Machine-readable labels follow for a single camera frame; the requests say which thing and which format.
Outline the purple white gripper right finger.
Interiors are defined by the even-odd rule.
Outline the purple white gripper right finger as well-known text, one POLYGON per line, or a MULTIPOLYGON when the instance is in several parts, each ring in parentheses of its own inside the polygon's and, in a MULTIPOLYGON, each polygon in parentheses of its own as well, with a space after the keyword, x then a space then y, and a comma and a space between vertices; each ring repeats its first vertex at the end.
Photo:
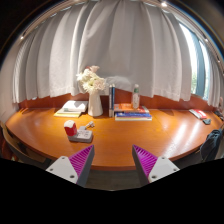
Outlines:
POLYGON ((132 156, 142 186, 179 171, 165 156, 157 157, 137 145, 132 146, 132 156))

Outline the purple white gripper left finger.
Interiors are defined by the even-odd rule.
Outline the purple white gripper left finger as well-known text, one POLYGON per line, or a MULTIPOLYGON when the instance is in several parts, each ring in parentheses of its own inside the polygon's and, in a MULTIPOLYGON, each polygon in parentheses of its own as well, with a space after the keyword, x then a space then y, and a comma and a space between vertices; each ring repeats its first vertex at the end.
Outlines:
POLYGON ((84 187, 88 179, 94 155, 94 146, 90 145, 70 157, 59 157, 47 168, 47 171, 84 187))

